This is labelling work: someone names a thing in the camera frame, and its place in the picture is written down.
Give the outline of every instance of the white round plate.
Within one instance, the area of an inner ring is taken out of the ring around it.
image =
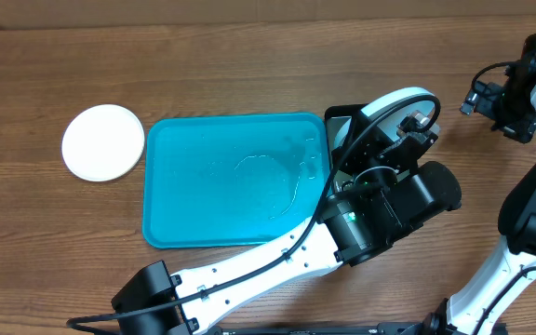
[[[128,109],[104,104],[78,115],[61,142],[63,161],[77,177],[110,181],[130,171],[144,150],[144,129]]]

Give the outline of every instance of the wood grain surface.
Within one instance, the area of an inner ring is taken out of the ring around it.
[[[0,30],[536,15],[536,0],[0,0]]]
[[[247,248],[159,250],[141,235],[144,160],[126,177],[80,181],[60,141],[86,108],[117,103],[146,131],[160,119],[312,111],[421,86],[442,101],[440,141],[462,209],[435,217],[356,268],[285,286],[223,325],[369,325],[422,320],[486,259],[509,191],[536,162],[528,145],[458,109],[472,76],[515,60],[536,16],[0,32],[0,334],[74,334],[68,317],[111,312],[141,267],[169,270]],[[486,80],[501,81],[499,72]],[[503,316],[536,334],[536,283]]]

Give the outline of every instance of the blue tray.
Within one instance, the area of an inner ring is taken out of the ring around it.
[[[162,120],[147,146],[142,231],[157,248],[270,241],[314,213],[329,171],[309,113]]]

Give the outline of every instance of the black cable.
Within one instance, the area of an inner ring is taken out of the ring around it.
[[[481,327],[483,327],[483,323],[485,322],[485,320],[487,320],[493,308],[500,302],[503,296],[506,295],[506,293],[508,293],[510,288],[512,288],[521,277],[526,276],[529,272],[532,272],[532,271],[536,271],[536,266],[531,266],[530,268],[520,270],[520,272],[514,278],[512,278],[512,280],[508,283],[508,285],[506,285],[506,287],[503,288],[500,294],[498,294],[498,296],[495,297],[493,301],[489,304],[489,307],[483,311],[483,315],[481,315],[481,318],[477,322],[475,330],[473,331],[473,335],[477,335],[479,333],[479,331],[481,330]]]
[[[346,136],[344,137],[344,141],[342,142],[342,149],[344,150],[347,145],[351,142],[351,139],[353,138],[353,133],[355,133],[355,129],[357,128],[357,113],[362,113],[361,110],[358,112],[355,112],[351,114],[351,124],[349,125],[349,129],[346,132]]]
[[[387,166],[370,167],[370,168],[366,169],[365,171],[359,173],[359,174],[355,177],[355,179],[353,180],[353,183],[356,183],[357,180],[359,179],[359,177],[361,177],[364,173],[368,173],[368,172],[370,172],[370,171],[373,171],[373,170],[376,170],[376,169],[381,169],[381,168],[390,169],[390,170],[392,170],[392,171],[396,174],[396,170],[394,170],[394,169],[391,168],[391,167],[387,167]]]
[[[405,108],[405,107],[407,107],[407,106],[409,106],[409,105],[411,105],[411,104],[413,104],[415,102],[420,102],[420,101],[431,101],[431,102],[434,103],[434,107],[435,107],[434,115],[432,116],[432,118],[430,119],[429,123],[425,127],[420,128],[420,131],[423,132],[426,129],[429,129],[433,125],[433,123],[439,117],[440,110],[441,110],[441,105],[440,105],[440,102],[439,102],[438,98],[436,98],[433,95],[429,95],[429,94],[416,96],[416,97],[412,97],[412,98],[409,98],[407,100],[401,101],[398,104],[396,104],[395,106],[393,106],[390,109],[388,109],[387,111],[385,111],[384,113],[382,113],[381,115],[379,115],[378,117],[376,117],[361,132],[361,134],[349,145],[348,150],[346,150],[344,152],[344,154],[342,154],[341,159],[337,162],[337,164],[334,166],[334,168],[328,174],[328,178],[327,178],[327,180],[326,180],[326,182],[324,184],[324,189],[322,190],[322,194],[318,198],[317,206],[315,207],[315,211],[314,211],[314,215],[312,215],[312,219],[310,219],[307,227],[305,228],[305,230],[303,231],[303,233],[301,234],[301,236],[299,237],[297,242],[295,242],[295,244],[288,251],[283,252],[283,254],[281,256],[279,256],[278,258],[276,258],[274,261],[271,261],[268,264],[265,264],[262,267],[254,270],[254,271],[252,271],[252,272],[250,272],[250,273],[248,273],[246,275],[242,275],[242,276],[240,276],[238,278],[231,279],[231,280],[229,280],[227,282],[224,282],[224,283],[219,284],[217,286],[214,286],[212,288],[208,288],[208,289],[196,292],[196,293],[191,294],[189,296],[179,298],[179,299],[177,299],[175,301],[159,304],[159,305],[156,305],[156,306],[153,306],[153,307],[143,308],[143,309],[136,310],[136,311],[125,312],[125,313],[112,313],[112,314],[106,314],[106,315],[93,315],[93,316],[75,317],[75,318],[69,319],[67,321],[67,323],[66,323],[66,326],[68,328],[73,328],[73,329],[76,329],[76,330],[89,331],[89,332],[91,332],[93,334],[100,334],[100,335],[113,334],[113,333],[110,333],[110,332],[101,332],[103,330],[97,330],[95,328],[83,329],[83,326],[80,326],[79,324],[100,322],[100,321],[119,320],[119,319],[124,319],[124,318],[128,318],[128,317],[136,316],[136,315],[143,315],[143,314],[147,314],[147,313],[154,313],[154,312],[162,311],[162,310],[165,310],[167,308],[175,307],[177,305],[181,305],[181,304],[184,304],[186,302],[190,302],[190,301],[193,301],[193,300],[196,300],[196,299],[200,299],[203,296],[207,296],[207,295],[212,294],[214,292],[217,292],[217,291],[219,291],[221,289],[225,289],[225,288],[229,288],[229,287],[231,287],[233,285],[237,285],[237,284],[239,284],[241,282],[244,282],[244,281],[246,281],[246,280],[248,280],[248,279],[250,279],[250,278],[252,278],[252,277],[254,277],[256,275],[260,275],[260,274],[262,274],[262,273],[274,268],[275,266],[277,266],[282,261],[286,261],[287,259],[290,258],[290,256],[293,254],[293,252],[295,252],[303,244],[303,242],[305,241],[305,238],[307,238],[307,235],[309,235],[309,233],[312,231],[312,228],[314,227],[314,224],[317,222],[317,219],[318,219],[318,217],[319,217],[319,215],[321,213],[322,207],[324,206],[324,204],[326,202],[328,191],[330,189],[329,186],[332,183],[332,180],[334,179],[334,176],[336,175],[336,172],[338,172],[338,170],[341,168],[341,166],[344,163],[344,161],[349,157],[349,155],[355,149],[355,147],[357,145],[359,145],[359,143],[363,139],[365,139],[365,137],[370,133],[370,131],[372,129],[374,129],[376,126],[378,126],[380,124],[380,122],[383,121],[386,117],[398,112],[399,110],[401,110],[401,109],[403,109],[403,108]]]
[[[489,97],[493,97],[493,96],[496,96],[496,95],[503,94],[503,91],[502,92],[496,92],[496,93],[481,92],[481,91],[479,91],[479,90],[477,90],[475,88],[475,84],[476,84],[476,81],[479,79],[479,77],[481,75],[485,74],[487,71],[497,69],[497,68],[500,68],[500,67],[504,67],[504,66],[526,67],[526,68],[536,70],[536,65],[525,63],[523,61],[503,61],[503,62],[491,64],[490,66],[483,68],[481,71],[479,71],[477,74],[475,74],[475,76],[473,77],[473,81],[471,82],[471,90],[474,93],[478,94],[479,96],[481,96],[483,98],[489,98]]]

